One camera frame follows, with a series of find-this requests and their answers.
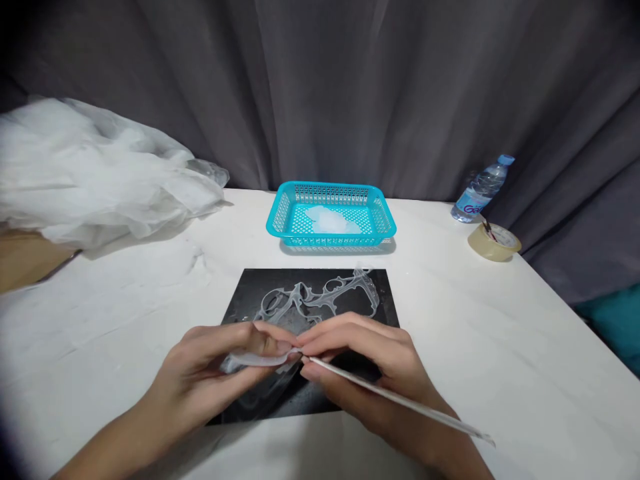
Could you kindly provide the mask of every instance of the bottle label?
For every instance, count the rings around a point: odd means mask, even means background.
[[[480,199],[473,198],[470,194],[464,192],[455,206],[469,215],[477,215],[490,201],[491,199],[484,197],[480,197]]]

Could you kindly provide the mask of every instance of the white paintbrush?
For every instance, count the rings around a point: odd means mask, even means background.
[[[378,395],[388,400],[391,400],[392,402],[397,403],[398,405],[402,405],[403,407],[411,409],[414,412],[418,412],[421,415],[424,415],[425,417],[428,417],[432,420],[436,420],[437,422],[440,422],[448,427],[451,427],[456,430],[460,430],[461,432],[466,433],[467,435],[482,439],[495,447],[495,442],[492,440],[490,436],[488,436],[486,433],[482,433],[480,430],[470,425],[467,425],[464,422],[461,422],[458,419],[450,417],[438,410],[430,409],[429,407],[426,407],[416,401],[409,400],[408,398],[403,397],[402,395],[398,395],[397,393],[392,392],[391,390],[378,387],[377,385],[374,385],[373,383],[367,380],[364,380],[364,378],[358,377],[357,375],[354,375],[346,370],[342,370],[341,368],[338,368],[330,363],[323,362],[317,357],[309,357],[309,360],[311,360],[314,363],[317,363],[318,365],[326,368],[329,371],[334,372],[336,375],[340,375],[342,378],[346,378],[347,380],[354,382],[356,385],[360,385],[362,388],[366,388],[367,390],[377,393]]]

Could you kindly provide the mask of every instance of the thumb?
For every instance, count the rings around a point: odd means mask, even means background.
[[[329,400],[360,420],[368,430],[380,435],[381,420],[388,415],[391,403],[386,398],[310,361],[300,370],[300,375],[318,383]]]

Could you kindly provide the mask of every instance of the table surface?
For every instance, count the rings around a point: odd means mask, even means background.
[[[540,479],[640,477],[640,381],[518,255],[473,252],[450,205],[389,200],[393,243],[358,255],[287,251],[265,230],[274,193],[227,203],[152,241],[122,238],[1,303],[5,428],[48,477],[148,388],[169,348],[223,318],[244,268],[387,270],[402,328],[461,418]],[[156,478],[420,478],[343,412],[208,427]]]

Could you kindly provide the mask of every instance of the plastic basket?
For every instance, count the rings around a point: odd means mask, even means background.
[[[305,212],[316,205],[342,213],[362,233],[314,233]],[[378,245],[396,232],[380,189],[368,185],[290,181],[278,188],[267,231],[293,247],[360,247]]]

